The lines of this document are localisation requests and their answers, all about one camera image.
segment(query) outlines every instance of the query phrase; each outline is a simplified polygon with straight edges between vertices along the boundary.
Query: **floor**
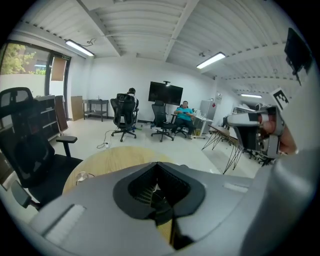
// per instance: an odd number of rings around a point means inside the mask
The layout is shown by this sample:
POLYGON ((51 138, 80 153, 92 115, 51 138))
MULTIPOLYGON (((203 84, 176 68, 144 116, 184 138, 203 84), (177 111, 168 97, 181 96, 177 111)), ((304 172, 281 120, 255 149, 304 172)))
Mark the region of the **floor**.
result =
MULTIPOLYGON (((123 146, 144 147, 170 157, 178 165, 187 165, 192 169, 222 174, 232 150, 232 146, 227 142, 219 142, 214 150, 212 150, 211 146, 201 150, 207 138, 190 140, 184 138, 181 134, 177 134, 174 141, 164 136, 163 142, 160 142, 159 135, 151 137, 151 133, 155 133, 156 129, 151 129, 150 124, 138 123, 136 126, 142 130, 136 130, 136 139, 132 135, 126 134, 123 142, 120 142, 122 133, 117 133, 114 137, 111 137, 111 133, 116 126, 110 119, 105 119, 103 122, 99 118, 80 119, 68 121, 68 126, 69 128, 64 132, 64 135, 78 138, 75 144, 70 144, 70 152, 71 156, 79 159, 86 159, 97 152, 109 150, 105 147, 97 148, 105 138, 105 142, 109 143, 109 148, 123 146)), ((57 154, 65 155, 62 143, 52 140, 51 144, 57 154)), ((242 154, 236 168, 233 170, 231 166, 225 174, 254 178, 260 167, 261 165, 256 160, 249 159, 246 154, 242 154)), ((6 191, 0 186, 0 198, 6 201, 6 205, 10 207, 8 210, 13 215, 26 223, 37 214, 37 211, 31 206, 27 209, 22 208, 14 199, 10 189, 6 191)))

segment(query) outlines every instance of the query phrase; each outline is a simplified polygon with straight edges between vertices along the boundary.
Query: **ceiling light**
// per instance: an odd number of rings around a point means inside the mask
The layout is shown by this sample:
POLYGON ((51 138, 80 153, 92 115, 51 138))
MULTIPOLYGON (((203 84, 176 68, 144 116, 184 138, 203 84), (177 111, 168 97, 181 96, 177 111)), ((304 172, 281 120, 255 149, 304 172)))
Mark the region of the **ceiling light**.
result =
POLYGON ((217 62, 223 58, 225 58, 226 55, 224 55, 222 52, 217 53, 216 55, 208 58, 207 60, 205 60, 204 62, 200 63, 198 66, 196 66, 198 69, 203 69, 204 67, 217 62))
POLYGON ((86 48, 82 47, 80 44, 78 44, 78 43, 76 43, 76 42, 74 42, 72 40, 67 40, 67 41, 65 41, 65 43, 68 46, 71 46, 71 47, 77 49, 78 51, 88 55, 88 56, 93 56, 94 55, 91 51, 87 50, 86 48))
POLYGON ((259 98, 259 99, 262 98, 261 95, 255 95, 255 94, 243 94, 242 93, 241 96, 243 96, 243 97, 251 97, 251 98, 259 98))

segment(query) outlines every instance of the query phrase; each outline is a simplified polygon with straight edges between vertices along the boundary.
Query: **black tv screen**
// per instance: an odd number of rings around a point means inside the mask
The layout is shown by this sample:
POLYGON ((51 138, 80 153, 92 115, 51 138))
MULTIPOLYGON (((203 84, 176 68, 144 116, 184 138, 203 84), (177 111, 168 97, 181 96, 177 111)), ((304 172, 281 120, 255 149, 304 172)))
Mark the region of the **black tv screen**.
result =
POLYGON ((149 90, 149 101, 162 101, 165 104, 180 106, 182 92, 182 87, 169 85, 166 86, 164 83, 151 82, 149 90))

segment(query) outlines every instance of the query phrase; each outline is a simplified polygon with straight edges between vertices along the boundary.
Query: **ceiling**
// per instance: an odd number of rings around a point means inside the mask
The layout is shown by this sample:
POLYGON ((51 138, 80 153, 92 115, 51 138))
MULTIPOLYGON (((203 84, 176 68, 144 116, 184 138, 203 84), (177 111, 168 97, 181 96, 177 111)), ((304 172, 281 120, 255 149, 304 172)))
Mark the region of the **ceiling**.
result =
POLYGON ((87 49, 96 58, 134 56, 196 70, 222 52, 226 58, 199 72, 265 103, 278 87, 288 97, 299 88, 284 53, 288 28, 297 29, 271 0, 40 0, 21 23, 81 45, 94 39, 87 49))

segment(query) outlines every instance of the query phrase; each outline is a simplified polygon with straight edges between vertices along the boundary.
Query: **office chair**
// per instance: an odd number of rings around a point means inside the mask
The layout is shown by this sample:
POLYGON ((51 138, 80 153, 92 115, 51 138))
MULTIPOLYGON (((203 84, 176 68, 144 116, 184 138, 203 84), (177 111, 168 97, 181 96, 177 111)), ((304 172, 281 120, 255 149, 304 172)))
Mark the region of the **office chair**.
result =
POLYGON ((178 133, 181 133, 184 135, 184 138, 187 138, 187 132, 184 130, 184 128, 187 128, 184 124, 180 125, 177 129, 175 134, 177 135, 178 133))
POLYGON ((164 135, 171 138, 172 141, 175 140, 172 136, 170 136, 169 132, 167 130, 171 130, 174 127, 176 127, 173 123, 167 123, 167 117, 166 117, 166 106, 163 101, 156 100, 154 104, 152 104, 152 110, 154 113, 154 121, 156 127, 159 127, 160 130, 157 130, 155 133, 152 133, 153 135, 159 135, 161 134, 161 140, 163 141, 164 135))
POLYGON ((68 144, 77 141, 73 136, 59 137, 56 141, 63 143, 66 156, 55 154, 44 135, 40 115, 39 102, 28 88, 0 92, 0 149, 21 184, 15 184, 12 193, 28 188, 44 206, 62 195, 66 180, 82 160, 70 156, 68 144))
POLYGON ((133 133, 134 131, 131 132, 135 123, 135 98, 125 93, 118 93, 116 97, 117 98, 112 98, 110 103, 114 111, 113 123, 120 130, 114 131, 111 136, 122 133, 120 142, 123 142, 125 134, 134 135, 136 139, 137 136, 133 133))

